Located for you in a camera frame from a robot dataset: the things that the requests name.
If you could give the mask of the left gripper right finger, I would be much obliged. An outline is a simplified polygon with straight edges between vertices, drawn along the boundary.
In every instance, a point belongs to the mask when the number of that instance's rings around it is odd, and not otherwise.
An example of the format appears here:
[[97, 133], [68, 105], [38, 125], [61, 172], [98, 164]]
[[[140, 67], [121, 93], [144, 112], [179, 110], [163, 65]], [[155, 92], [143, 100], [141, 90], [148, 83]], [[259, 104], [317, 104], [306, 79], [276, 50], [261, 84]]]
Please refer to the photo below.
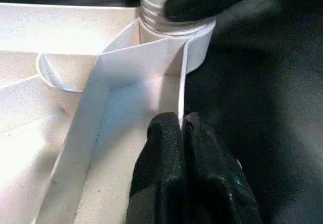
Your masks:
[[191, 223], [262, 223], [238, 160], [198, 113], [184, 118]]

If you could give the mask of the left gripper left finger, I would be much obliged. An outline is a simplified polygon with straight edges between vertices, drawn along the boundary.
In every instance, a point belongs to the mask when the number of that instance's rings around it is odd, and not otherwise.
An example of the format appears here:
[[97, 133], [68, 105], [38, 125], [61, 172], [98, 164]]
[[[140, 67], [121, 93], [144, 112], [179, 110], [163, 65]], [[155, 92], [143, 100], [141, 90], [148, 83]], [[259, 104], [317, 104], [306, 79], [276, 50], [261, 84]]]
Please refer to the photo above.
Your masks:
[[156, 115], [135, 163], [126, 223], [187, 223], [183, 136], [175, 113]]

